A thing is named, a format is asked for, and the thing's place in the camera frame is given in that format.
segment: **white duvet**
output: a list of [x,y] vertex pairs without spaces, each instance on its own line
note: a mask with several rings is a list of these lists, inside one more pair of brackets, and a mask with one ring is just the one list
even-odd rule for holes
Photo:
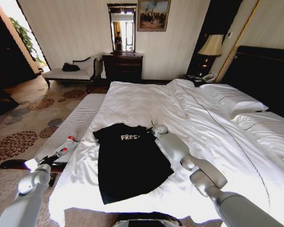
[[64,226],[64,210],[72,207],[104,212],[157,211],[176,218],[191,216],[195,222],[219,218],[210,199],[190,183],[190,173],[172,160],[175,173],[154,191],[103,204],[97,178],[99,145],[92,132],[121,122],[151,127],[151,120],[158,119],[189,146],[195,157],[206,158],[226,176],[224,191],[246,196],[284,224],[284,168],[226,120],[200,90],[179,79],[167,86],[111,83],[50,197],[51,218]]

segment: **pillow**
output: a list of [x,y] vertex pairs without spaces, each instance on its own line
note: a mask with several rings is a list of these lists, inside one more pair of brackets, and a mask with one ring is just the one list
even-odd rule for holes
[[62,71],[64,72],[75,72],[75,71],[79,71],[80,68],[77,65],[71,65],[69,63],[64,63],[63,67],[62,67]]
[[84,60],[72,61],[72,63],[78,65],[80,69],[86,70],[90,75],[94,66],[94,57],[91,56]]
[[230,119],[238,114],[267,110],[268,107],[227,84],[204,84],[200,88],[210,95]]
[[237,115],[234,122],[284,160],[284,118],[273,112]]

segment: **picture frame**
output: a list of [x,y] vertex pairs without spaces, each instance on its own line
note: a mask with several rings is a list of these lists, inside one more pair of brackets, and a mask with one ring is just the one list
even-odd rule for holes
[[138,0],[139,32],[165,32],[171,0]]

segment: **telephone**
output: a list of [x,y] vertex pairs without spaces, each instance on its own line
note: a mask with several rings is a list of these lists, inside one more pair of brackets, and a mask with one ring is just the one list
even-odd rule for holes
[[205,81],[206,83],[213,83],[215,80],[214,74],[208,74],[202,77],[202,80]]

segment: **door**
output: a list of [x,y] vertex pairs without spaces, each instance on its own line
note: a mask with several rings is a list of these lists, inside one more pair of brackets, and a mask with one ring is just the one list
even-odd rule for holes
[[36,75],[26,61],[0,16],[0,74],[4,87],[34,79]]

